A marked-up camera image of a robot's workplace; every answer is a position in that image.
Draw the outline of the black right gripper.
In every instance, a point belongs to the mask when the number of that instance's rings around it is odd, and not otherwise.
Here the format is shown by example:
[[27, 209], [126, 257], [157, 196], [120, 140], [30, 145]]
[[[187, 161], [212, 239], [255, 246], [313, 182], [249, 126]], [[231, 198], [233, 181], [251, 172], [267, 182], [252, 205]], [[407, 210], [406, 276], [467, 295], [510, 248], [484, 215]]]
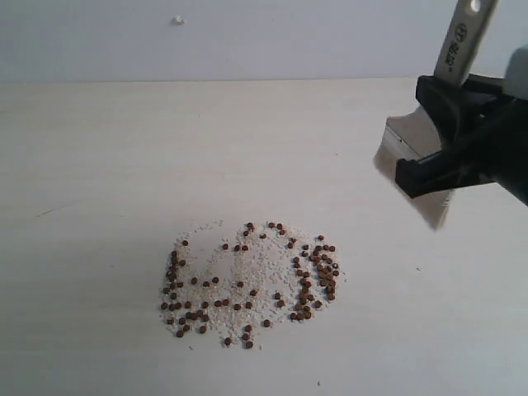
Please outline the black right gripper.
[[[418, 151], [436, 152], [419, 157], [396, 139], [394, 181], [407, 196], [497, 183], [527, 203], [527, 101], [502, 94], [502, 80], [471, 73], [453, 87], [428, 75], [417, 79], [421, 130], [414, 142]], [[481, 124], [485, 136], [455, 142]]]

